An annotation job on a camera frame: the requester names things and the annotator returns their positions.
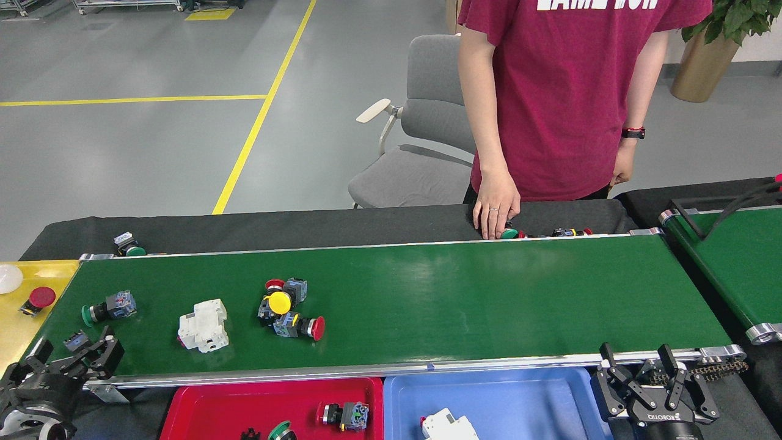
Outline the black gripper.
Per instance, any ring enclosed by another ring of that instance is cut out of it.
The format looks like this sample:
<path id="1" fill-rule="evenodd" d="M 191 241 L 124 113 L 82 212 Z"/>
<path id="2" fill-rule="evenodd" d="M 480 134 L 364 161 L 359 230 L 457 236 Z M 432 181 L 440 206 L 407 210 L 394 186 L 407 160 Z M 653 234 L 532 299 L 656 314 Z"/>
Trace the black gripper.
<path id="1" fill-rule="evenodd" d="M 87 340 L 81 358 L 47 363 L 45 358 L 24 357 L 12 370 L 12 379 L 2 379 L 2 428 L 33 428 L 48 422 L 73 428 L 83 381 L 112 378 L 124 355 L 114 329 L 104 328 L 97 342 Z"/>
<path id="2" fill-rule="evenodd" d="M 665 343 L 657 349 L 661 368 L 649 374 L 652 390 L 618 365 L 609 343 L 603 343 L 599 353 L 591 387 L 601 417 L 629 419 L 635 439 L 703 439 L 696 423 L 720 418 L 704 376 L 681 367 Z"/>

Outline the person's left hand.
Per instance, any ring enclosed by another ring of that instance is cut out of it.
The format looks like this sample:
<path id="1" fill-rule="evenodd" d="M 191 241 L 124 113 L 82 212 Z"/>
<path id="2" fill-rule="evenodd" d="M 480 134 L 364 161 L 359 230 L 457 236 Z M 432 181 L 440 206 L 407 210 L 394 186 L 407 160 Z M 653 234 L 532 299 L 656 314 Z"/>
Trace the person's left hand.
<path id="1" fill-rule="evenodd" d="M 620 140 L 609 187 L 613 188 L 619 184 L 631 181 L 634 173 L 634 158 L 637 145 L 638 139 L 634 137 L 623 137 Z"/>

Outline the person's right hand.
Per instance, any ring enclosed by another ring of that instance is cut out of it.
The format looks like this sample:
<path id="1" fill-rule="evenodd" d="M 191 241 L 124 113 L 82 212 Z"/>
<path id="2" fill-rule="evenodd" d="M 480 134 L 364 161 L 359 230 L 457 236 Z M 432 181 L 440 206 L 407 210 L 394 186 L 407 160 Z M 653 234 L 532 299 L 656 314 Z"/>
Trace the person's right hand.
<path id="1" fill-rule="evenodd" d="M 519 190 L 508 172 L 492 172 L 483 176 L 472 217 L 473 226 L 484 240 L 500 238 L 506 222 L 516 217 L 520 210 Z"/>

